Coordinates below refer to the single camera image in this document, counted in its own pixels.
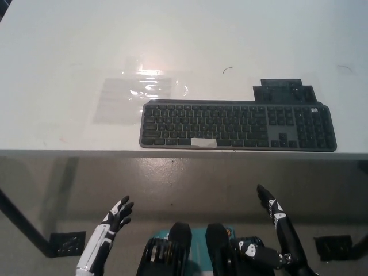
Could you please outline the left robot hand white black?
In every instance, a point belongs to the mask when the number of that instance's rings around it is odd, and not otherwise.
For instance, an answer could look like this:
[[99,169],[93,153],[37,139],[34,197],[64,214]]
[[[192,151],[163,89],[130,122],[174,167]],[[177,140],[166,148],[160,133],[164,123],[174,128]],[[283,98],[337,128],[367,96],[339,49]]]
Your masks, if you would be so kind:
[[75,275],[103,275],[117,233],[129,224],[134,202],[125,196],[107,213],[91,235],[76,266]]

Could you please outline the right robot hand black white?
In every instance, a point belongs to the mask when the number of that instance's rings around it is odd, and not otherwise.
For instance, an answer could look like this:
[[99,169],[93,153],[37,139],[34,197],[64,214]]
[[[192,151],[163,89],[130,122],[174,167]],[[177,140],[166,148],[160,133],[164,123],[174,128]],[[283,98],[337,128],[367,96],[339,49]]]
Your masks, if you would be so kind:
[[289,275],[315,275],[308,265],[298,234],[278,200],[262,185],[257,185],[256,190],[261,205],[273,222],[281,251],[262,246],[255,239],[235,238],[230,243],[236,255],[240,260],[260,267],[284,269]]

